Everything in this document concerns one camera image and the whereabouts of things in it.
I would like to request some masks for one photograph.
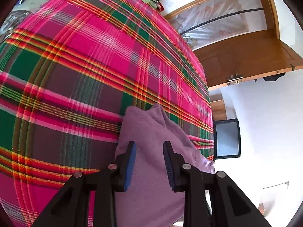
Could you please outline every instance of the purple cloth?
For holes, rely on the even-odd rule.
[[[137,156],[128,191],[116,193],[118,226],[169,227],[184,214],[184,192],[174,193],[169,186],[163,143],[170,141],[175,153],[201,171],[214,173],[213,162],[195,148],[159,104],[148,111],[127,108],[116,156],[126,151],[129,141],[135,141]]]

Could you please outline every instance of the plaid bedsheet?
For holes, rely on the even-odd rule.
[[[157,11],[50,0],[31,14],[0,45],[0,202],[14,224],[31,226],[75,171],[110,163],[126,108],[154,103],[213,158],[202,66]]]

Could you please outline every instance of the wooden door frame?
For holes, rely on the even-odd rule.
[[[170,20],[177,14],[179,14],[187,9],[193,8],[197,5],[200,5],[201,3],[206,2],[206,1],[209,1],[209,0],[196,0],[191,3],[188,3],[178,9],[172,11],[171,13],[167,14],[165,16],[165,18],[167,20]],[[274,33],[274,35],[279,39],[280,38],[280,29],[279,29],[278,14],[277,14],[275,2],[274,2],[274,0],[261,0],[261,3],[263,6],[263,11],[264,11],[265,19],[266,19],[267,29],[271,30]]]

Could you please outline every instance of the transparent plastic curtain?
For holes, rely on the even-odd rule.
[[[218,17],[248,9],[260,9],[260,0],[210,0],[174,16],[169,22],[179,33]],[[182,34],[191,48],[243,33],[266,30],[263,10],[251,11],[215,20]]]

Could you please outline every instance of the brown door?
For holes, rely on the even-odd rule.
[[[229,85],[227,79],[235,74],[242,75],[243,82],[303,68],[303,59],[270,30],[225,39],[194,53],[209,90]]]

